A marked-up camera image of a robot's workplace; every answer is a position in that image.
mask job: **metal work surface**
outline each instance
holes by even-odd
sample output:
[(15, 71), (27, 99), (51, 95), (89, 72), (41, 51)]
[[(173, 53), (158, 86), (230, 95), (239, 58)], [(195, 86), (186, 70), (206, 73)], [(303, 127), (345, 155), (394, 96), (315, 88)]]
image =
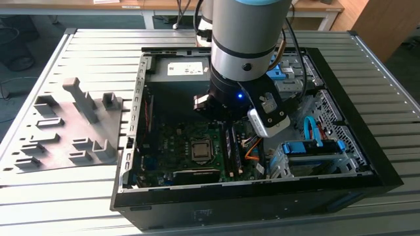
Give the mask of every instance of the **metal work surface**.
[[(303, 47), (318, 47), (405, 181), (386, 195), (365, 199), (335, 214), (242, 224), (161, 230), (194, 234), (243, 231), (251, 234), (377, 235), (420, 233), (420, 118), (419, 106), (401, 89), (359, 37), (346, 32), (301, 31)], [(114, 92), (125, 99), (121, 146), (127, 143), (131, 99), (142, 47), (195, 46), (193, 31), (81, 29), (65, 35), (39, 82), (0, 144), (0, 156), (18, 129), (27, 125), (45, 83), (62, 74), (81, 79), (81, 88), (97, 97)], [(0, 179), (0, 234), (131, 235), (142, 233), (110, 211), (117, 166), (79, 167)]]

